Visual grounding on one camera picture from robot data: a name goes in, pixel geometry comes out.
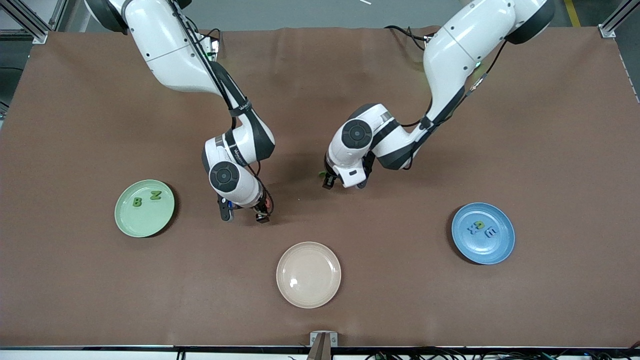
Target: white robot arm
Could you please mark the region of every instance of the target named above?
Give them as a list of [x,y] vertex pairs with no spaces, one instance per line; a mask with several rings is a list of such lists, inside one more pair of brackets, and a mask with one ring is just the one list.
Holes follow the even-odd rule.
[[233,220],[235,209],[253,208],[256,220],[267,222],[273,199],[257,175],[244,167],[271,156],[273,134],[228,72],[215,62],[217,41],[197,33],[182,14],[180,9],[191,0],[84,1],[105,28],[131,32],[149,69],[164,86],[224,98],[232,128],[205,143],[202,163],[218,193],[224,221]]
[[521,44],[534,38],[548,26],[554,13],[553,0],[473,0],[466,5],[425,47],[423,65],[431,104],[420,124],[408,133],[382,104],[360,107],[329,145],[323,186],[331,188],[340,179],[346,188],[363,188],[374,158],[392,170],[411,167],[422,144],[464,98],[465,81],[476,63],[500,41]]

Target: table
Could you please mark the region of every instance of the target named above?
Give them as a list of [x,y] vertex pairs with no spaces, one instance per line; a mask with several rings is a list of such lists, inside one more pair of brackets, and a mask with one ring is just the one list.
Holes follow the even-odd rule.
[[[629,346],[640,122],[615,42],[552,28],[507,45],[410,171],[376,165],[362,191],[322,189],[323,154],[353,110],[422,115],[421,59],[384,29],[225,33],[219,61],[276,136],[261,174],[272,222],[238,211],[227,224],[200,161],[229,127],[223,101],[160,85],[131,37],[51,33],[0,134],[0,343],[297,345],[329,329],[345,346]],[[177,217],[128,238],[113,207],[147,178],[173,187]],[[475,201],[515,225],[499,265],[465,261],[449,238]],[[300,241],[342,265],[318,309],[275,284]]]

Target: metal bracket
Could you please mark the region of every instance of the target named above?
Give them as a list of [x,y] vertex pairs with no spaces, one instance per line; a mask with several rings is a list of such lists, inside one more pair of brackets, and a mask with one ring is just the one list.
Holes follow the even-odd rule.
[[4,121],[7,111],[9,111],[9,106],[0,101],[0,128],[2,128],[2,121]]
[[51,15],[51,19],[49,19],[49,22],[48,22],[49,26],[53,30],[58,29],[58,22],[61,20],[62,13],[67,8],[68,2],[69,0],[58,0],[58,3],[56,4],[55,9],[53,10],[53,14]]
[[424,36],[422,37],[422,41],[424,41],[424,47],[425,47],[425,48],[427,47],[427,44],[431,41],[431,39],[432,39],[432,38],[433,38],[433,37],[428,37],[427,35],[424,35]]
[[602,28],[602,24],[598,24],[598,31],[600,32],[600,36],[602,38],[615,38],[616,37],[616,32],[611,30],[611,31],[606,31],[605,29]]
[[323,333],[329,336],[328,340],[331,340],[330,341],[331,347],[338,346],[338,333],[335,331],[326,331],[326,330],[311,332],[311,334],[309,334],[309,346],[312,347],[314,345],[314,342],[316,341],[316,338]]
[[614,38],[614,30],[629,18],[632,12],[640,5],[640,0],[624,0],[602,24],[598,25],[600,36],[603,38]]
[[49,32],[45,31],[44,32],[44,37],[41,38],[33,38],[33,41],[31,42],[34,45],[44,45],[47,42],[47,38],[49,37]]
[[218,53],[220,52],[220,41],[219,40],[214,40],[211,42],[211,53],[212,53],[212,60],[213,61],[217,61],[218,60]]
[[44,44],[47,41],[47,32],[52,30],[51,27],[22,0],[0,0],[0,8],[33,36],[34,44]]
[[222,221],[230,222],[234,220],[235,207],[233,203],[218,194],[218,207],[220,208],[220,218]]
[[324,175],[322,187],[327,190],[331,190],[333,188],[333,184],[335,184],[336,179],[337,177],[329,174],[329,171],[327,171],[326,174]]
[[358,189],[364,189],[367,186],[367,181],[369,180],[369,175],[373,171],[373,161],[376,159],[376,156],[373,154],[373,151],[369,151],[364,158],[362,158],[362,168],[364,169],[364,174],[366,178],[360,184],[358,184]]

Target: black joint cap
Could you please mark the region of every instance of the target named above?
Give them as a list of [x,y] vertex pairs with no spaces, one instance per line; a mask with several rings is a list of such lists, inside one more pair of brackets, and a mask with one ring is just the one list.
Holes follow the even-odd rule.
[[177,3],[180,9],[184,9],[191,4],[191,0],[178,0]]
[[264,224],[266,222],[269,222],[269,217],[267,215],[255,214],[255,221],[259,222],[260,224]]
[[229,201],[218,194],[218,207],[220,208],[220,218],[222,221],[230,222],[234,219],[234,210],[229,207]]
[[202,165],[208,174],[211,168],[209,168],[209,159],[207,158],[207,149],[205,147],[202,147]]
[[221,161],[213,166],[209,172],[211,185],[221,192],[232,192],[240,180],[238,169],[228,161]]
[[542,29],[547,26],[549,22],[554,18],[556,14],[556,4],[552,0],[547,0],[546,3],[536,11],[531,17],[525,21],[519,28],[515,29],[512,33],[504,37],[505,40],[512,44],[522,44],[531,40]]
[[111,1],[86,0],[86,4],[100,25],[111,31],[127,34],[129,27]]
[[371,136],[371,126],[359,119],[347,121],[342,128],[342,143],[350,149],[368,147]]
[[369,179],[365,179],[360,184],[358,184],[358,189],[364,189],[364,187],[367,186],[367,180]]
[[335,177],[326,174],[324,176],[324,181],[322,183],[322,187],[327,189],[327,190],[331,190],[333,188],[333,184],[335,183]]
[[351,113],[351,115],[349,115],[349,119],[353,119],[355,117],[359,117],[360,115],[365,113],[365,111],[371,109],[372,107],[374,107],[376,105],[378,105],[378,104],[364,104],[364,105],[362,105],[361,107],[357,108],[356,111]]

